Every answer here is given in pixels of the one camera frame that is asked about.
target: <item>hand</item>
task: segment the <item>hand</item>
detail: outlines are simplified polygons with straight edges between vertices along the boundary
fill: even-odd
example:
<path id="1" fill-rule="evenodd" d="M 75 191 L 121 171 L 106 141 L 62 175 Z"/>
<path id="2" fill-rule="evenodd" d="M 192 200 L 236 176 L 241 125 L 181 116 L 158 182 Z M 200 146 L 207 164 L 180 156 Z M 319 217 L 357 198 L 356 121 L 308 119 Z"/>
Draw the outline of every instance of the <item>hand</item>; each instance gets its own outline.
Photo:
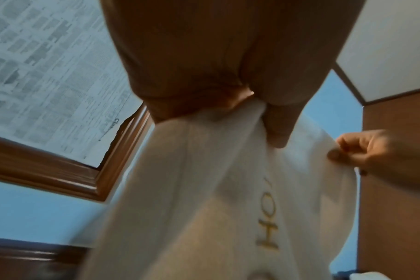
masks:
<path id="1" fill-rule="evenodd" d="M 346 133 L 341 147 L 327 154 L 337 163 L 361 170 L 399 186 L 420 190 L 420 149 L 385 130 Z"/>
<path id="2" fill-rule="evenodd" d="M 101 0 L 132 90 L 155 122 L 268 104 L 269 142 L 285 146 L 364 0 Z"/>

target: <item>wooden panel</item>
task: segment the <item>wooden panel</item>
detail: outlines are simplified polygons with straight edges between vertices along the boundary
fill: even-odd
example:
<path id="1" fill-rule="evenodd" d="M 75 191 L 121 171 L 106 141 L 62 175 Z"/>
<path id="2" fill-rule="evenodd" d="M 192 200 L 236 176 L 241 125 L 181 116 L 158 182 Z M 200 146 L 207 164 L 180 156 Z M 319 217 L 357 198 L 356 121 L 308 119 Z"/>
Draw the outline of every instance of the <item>wooden panel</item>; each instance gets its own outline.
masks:
<path id="1" fill-rule="evenodd" d="M 364 107 L 363 129 L 388 129 L 420 145 L 420 93 Z M 420 279 L 420 195 L 361 180 L 358 270 Z"/>
<path id="2" fill-rule="evenodd" d="M 74 280 L 88 248 L 0 239 L 0 280 Z"/>
<path id="3" fill-rule="evenodd" d="M 0 180 L 104 201 L 151 124 L 146 106 L 120 127 L 98 168 L 0 138 Z"/>

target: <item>newspaper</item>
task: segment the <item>newspaper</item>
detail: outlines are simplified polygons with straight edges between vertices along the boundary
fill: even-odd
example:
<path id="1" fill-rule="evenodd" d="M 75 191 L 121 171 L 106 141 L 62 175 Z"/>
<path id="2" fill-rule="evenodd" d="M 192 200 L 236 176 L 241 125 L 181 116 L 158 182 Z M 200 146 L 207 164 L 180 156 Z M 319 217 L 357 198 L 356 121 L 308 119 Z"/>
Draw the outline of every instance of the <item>newspaper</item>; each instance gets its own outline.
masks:
<path id="1" fill-rule="evenodd" d="M 0 137 L 97 167 L 141 103 L 97 1 L 0 0 Z"/>

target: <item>white ceiling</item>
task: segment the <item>white ceiling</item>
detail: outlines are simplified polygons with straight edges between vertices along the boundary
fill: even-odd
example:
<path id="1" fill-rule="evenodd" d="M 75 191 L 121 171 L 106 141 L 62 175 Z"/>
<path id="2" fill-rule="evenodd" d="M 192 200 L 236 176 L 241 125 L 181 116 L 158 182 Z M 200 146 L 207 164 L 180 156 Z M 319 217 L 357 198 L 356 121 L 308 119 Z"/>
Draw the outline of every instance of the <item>white ceiling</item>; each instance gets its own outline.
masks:
<path id="1" fill-rule="evenodd" d="M 420 88 L 420 0 L 367 0 L 338 65 L 365 101 Z"/>

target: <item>white fabric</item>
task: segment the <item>white fabric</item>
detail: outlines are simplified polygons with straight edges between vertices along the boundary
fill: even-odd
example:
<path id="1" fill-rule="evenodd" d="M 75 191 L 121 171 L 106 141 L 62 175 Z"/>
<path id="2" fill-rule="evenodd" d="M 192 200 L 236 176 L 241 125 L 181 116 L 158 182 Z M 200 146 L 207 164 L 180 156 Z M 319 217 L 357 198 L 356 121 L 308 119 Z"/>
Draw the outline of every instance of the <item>white fabric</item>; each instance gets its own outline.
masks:
<path id="1" fill-rule="evenodd" d="M 350 280 L 390 280 L 387 276 L 379 272 L 353 273 Z"/>
<path id="2" fill-rule="evenodd" d="M 285 149 L 268 146 L 264 108 L 157 125 L 81 279 L 331 279 L 354 171 L 326 160 L 335 142 L 304 116 Z"/>

